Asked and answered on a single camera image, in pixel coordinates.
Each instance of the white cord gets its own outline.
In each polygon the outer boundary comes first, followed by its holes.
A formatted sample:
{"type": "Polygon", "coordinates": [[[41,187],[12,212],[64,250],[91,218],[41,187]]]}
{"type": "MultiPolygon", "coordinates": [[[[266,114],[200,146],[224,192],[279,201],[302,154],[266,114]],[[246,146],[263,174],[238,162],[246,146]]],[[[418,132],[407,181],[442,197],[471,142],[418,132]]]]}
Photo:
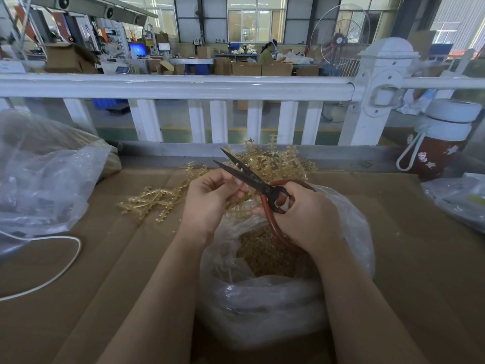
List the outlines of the white cord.
{"type": "Polygon", "coordinates": [[[26,291],[23,291],[21,293],[15,293],[13,295],[9,295],[9,296],[6,296],[6,297],[2,297],[2,298],[0,298],[0,301],[18,298],[22,295],[27,295],[28,293],[33,293],[34,291],[40,290],[43,287],[46,287],[47,285],[49,285],[50,283],[56,281],[60,276],[62,276],[64,274],[65,271],[67,271],[69,269],[70,266],[72,266],[72,263],[74,263],[74,261],[77,259],[78,255],[81,251],[81,240],[74,237],[74,236],[62,236],[62,235],[60,235],[60,236],[42,236],[42,237],[33,237],[33,238],[23,238],[23,237],[11,235],[7,232],[3,232],[2,230],[0,230],[0,233],[3,234],[3,235],[6,235],[8,237],[11,237],[11,238],[14,238],[14,239],[17,239],[17,240],[22,240],[22,241],[37,241],[37,240],[47,240],[47,239],[71,239],[71,240],[75,240],[78,243],[78,250],[76,251],[76,254],[71,259],[71,261],[67,264],[66,267],[64,267],[64,269],[61,272],[59,272],[57,275],[55,275],[49,281],[44,282],[42,285],[34,287],[33,289],[26,290],[26,291]]]}

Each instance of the person's right arm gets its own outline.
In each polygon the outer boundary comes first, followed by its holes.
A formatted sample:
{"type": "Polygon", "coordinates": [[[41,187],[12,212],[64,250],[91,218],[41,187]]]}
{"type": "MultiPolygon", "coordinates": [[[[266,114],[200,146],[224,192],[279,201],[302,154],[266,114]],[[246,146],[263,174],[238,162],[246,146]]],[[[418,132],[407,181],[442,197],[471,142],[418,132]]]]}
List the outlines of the person's right arm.
{"type": "Polygon", "coordinates": [[[428,363],[342,238],[335,205],[296,183],[285,187],[295,202],[275,218],[318,267],[338,363],[428,363]]]}

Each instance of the green floor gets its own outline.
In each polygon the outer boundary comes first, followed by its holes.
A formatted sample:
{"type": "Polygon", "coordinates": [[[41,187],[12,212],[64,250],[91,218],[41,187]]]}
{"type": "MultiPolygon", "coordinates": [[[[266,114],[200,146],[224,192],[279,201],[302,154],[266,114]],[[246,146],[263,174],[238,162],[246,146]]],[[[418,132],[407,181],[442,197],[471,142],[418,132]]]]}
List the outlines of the green floor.
{"type": "MultiPolygon", "coordinates": [[[[97,128],[98,135],[105,140],[138,140],[135,128],[97,128]]],[[[166,143],[192,143],[192,134],[189,128],[165,128],[161,130],[163,141],[166,143]]],[[[278,134],[277,130],[264,129],[261,131],[261,143],[268,144],[271,134],[278,134]]],[[[296,130],[293,144],[299,145],[302,141],[302,130],[296,130]]],[[[229,143],[244,143],[246,129],[229,129],[229,143]]],[[[319,131],[315,144],[318,146],[336,146],[340,137],[340,131],[319,131]]],[[[206,129],[206,141],[212,143],[212,133],[206,129]]]]}

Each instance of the scissors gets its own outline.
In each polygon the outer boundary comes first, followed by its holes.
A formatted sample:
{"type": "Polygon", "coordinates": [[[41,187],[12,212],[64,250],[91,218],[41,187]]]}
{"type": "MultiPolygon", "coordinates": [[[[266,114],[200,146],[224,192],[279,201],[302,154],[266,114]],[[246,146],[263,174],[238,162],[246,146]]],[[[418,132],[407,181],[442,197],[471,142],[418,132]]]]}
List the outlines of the scissors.
{"type": "Polygon", "coordinates": [[[249,167],[241,163],[241,161],[236,157],[234,157],[232,154],[230,154],[229,152],[223,149],[222,149],[222,152],[224,152],[227,158],[229,158],[239,168],[239,170],[232,168],[230,166],[224,165],[215,160],[214,162],[223,170],[227,171],[232,176],[238,178],[243,183],[247,184],[251,188],[256,189],[258,192],[262,194],[260,196],[260,199],[263,205],[264,213],[266,214],[266,218],[268,219],[268,223],[270,225],[271,231],[273,232],[273,235],[276,237],[277,241],[279,241],[281,244],[283,244],[284,246],[288,247],[293,251],[296,251],[299,253],[306,253],[306,251],[304,251],[299,246],[293,244],[287,239],[287,237],[283,234],[278,224],[276,223],[275,215],[273,212],[280,213],[280,214],[286,213],[283,209],[281,209],[281,207],[278,207],[276,205],[276,201],[279,199],[281,193],[285,194],[290,199],[290,201],[292,202],[295,201],[295,198],[293,197],[293,195],[288,193],[288,190],[286,190],[282,186],[288,183],[289,181],[297,183],[313,191],[315,191],[315,189],[313,189],[307,183],[296,179],[281,179],[281,180],[272,181],[271,183],[267,183],[261,177],[256,175],[253,171],[251,171],[249,167]]]}

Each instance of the person's left hand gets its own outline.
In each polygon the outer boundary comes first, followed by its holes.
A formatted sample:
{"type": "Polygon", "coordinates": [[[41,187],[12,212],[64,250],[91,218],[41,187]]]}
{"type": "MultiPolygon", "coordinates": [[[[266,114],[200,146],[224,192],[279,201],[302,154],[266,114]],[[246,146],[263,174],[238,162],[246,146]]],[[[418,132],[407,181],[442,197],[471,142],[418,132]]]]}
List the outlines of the person's left hand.
{"type": "Polygon", "coordinates": [[[179,232],[200,235],[211,243],[226,212],[226,202],[242,198],[246,190],[246,184],[221,168],[192,180],[179,232]]]}

